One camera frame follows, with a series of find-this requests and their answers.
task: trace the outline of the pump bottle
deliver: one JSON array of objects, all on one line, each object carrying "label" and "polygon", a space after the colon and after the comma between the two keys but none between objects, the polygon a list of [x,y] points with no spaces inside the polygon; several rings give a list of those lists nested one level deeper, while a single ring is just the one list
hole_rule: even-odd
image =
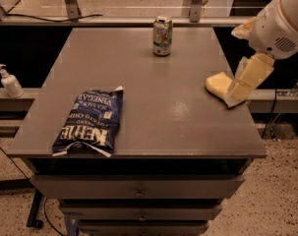
[{"label": "pump bottle", "polygon": [[3,69],[6,65],[0,64],[0,74],[2,76],[1,83],[6,89],[8,94],[13,97],[20,97],[23,95],[24,90],[22,89],[19,81],[14,75],[10,75],[7,70]]}]

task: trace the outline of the table top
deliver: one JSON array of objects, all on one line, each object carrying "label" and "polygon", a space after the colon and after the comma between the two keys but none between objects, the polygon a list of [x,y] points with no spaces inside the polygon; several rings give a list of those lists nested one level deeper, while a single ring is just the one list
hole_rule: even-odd
[{"label": "table top", "polygon": [[232,75],[211,28],[175,28],[166,57],[152,53],[149,28],[73,29],[8,155],[51,157],[76,96],[122,86],[111,158],[265,157],[247,106],[228,109],[207,92],[206,78],[221,71]]}]

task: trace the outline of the drawer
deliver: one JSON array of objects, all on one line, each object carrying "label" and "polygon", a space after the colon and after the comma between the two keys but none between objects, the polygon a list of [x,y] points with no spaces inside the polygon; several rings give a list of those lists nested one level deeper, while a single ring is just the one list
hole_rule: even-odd
[{"label": "drawer", "polygon": [[76,220],[213,220],[221,211],[221,205],[191,200],[61,201],[59,208]]},{"label": "drawer", "polygon": [[205,221],[161,221],[161,222],[130,222],[130,221],[96,221],[80,220],[78,227],[83,233],[97,236],[110,234],[110,236],[150,236],[150,235],[185,235],[198,236],[208,229]]},{"label": "drawer", "polygon": [[230,198],[242,175],[34,175],[31,183],[47,198],[215,199]]}]

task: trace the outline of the aluminum can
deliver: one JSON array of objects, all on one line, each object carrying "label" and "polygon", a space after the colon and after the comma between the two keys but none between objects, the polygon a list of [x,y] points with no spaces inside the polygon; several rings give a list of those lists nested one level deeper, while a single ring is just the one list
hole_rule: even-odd
[{"label": "aluminum can", "polygon": [[171,52],[172,20],[167,16],[158,16],[153,24],[153,53],[166,56]]}]

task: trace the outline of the chip bag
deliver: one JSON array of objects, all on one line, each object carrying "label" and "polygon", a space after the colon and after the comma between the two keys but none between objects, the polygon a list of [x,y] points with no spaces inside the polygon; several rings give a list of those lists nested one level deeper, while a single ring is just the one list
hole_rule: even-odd
[{"label": "chip bag", "polygon": [[92,148],[109,157],[120,127],[122,101],[122,87],[79,94],[52,146],[52,155],[67,154],[70,148]]}]

